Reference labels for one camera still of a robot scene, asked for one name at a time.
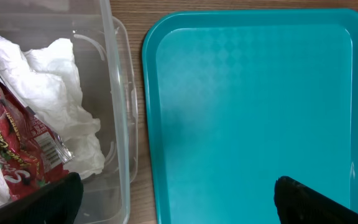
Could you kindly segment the red snack wrapper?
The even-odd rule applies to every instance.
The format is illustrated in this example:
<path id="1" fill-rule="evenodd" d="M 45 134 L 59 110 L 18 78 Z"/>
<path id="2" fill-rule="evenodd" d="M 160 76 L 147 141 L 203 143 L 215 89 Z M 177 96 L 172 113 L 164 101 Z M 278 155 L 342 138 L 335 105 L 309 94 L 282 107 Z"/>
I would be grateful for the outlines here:
<path id="1" fill-rule="evenodd" d="M 66 176 L 55 133 L 0 83 L 0 206 Z"/>

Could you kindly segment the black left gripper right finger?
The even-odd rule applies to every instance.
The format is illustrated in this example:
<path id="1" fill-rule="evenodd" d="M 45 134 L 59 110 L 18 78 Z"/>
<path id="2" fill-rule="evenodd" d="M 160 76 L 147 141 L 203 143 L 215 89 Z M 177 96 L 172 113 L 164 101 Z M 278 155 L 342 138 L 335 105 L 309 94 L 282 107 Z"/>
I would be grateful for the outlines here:
<path id="1" fill-rule="evenodd" d="M 273 199 L 281 224 L 358 224 L 358 213 L 288 176 L 276 180 Z"/>

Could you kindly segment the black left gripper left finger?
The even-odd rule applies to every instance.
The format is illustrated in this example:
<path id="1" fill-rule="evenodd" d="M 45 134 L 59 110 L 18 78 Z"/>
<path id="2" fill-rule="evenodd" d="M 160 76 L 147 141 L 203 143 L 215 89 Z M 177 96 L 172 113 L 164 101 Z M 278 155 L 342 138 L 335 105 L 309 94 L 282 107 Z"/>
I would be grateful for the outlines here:
<path id="1" fill-rule="evenodd" d="M 59 181 L 0 208 L 0 224 L 71 224 L 80 209 L 83 192 L 79 174 L 69 173 Z"/>

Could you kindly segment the white napkin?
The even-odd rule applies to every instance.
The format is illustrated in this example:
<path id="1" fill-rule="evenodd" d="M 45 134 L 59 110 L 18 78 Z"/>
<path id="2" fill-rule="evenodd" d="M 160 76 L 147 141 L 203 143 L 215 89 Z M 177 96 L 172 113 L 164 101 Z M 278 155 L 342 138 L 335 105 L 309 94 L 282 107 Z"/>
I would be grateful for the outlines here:
<path id="1" fill-rule="evenodd" d="M 81 105 L 83 93 L 70 39 L 23 52 L 0 36 L 0 75 L 74 153 L 66 169 L 82 179 L 102 172 L 105 156 L 96 137 L 101 124 Z"/>

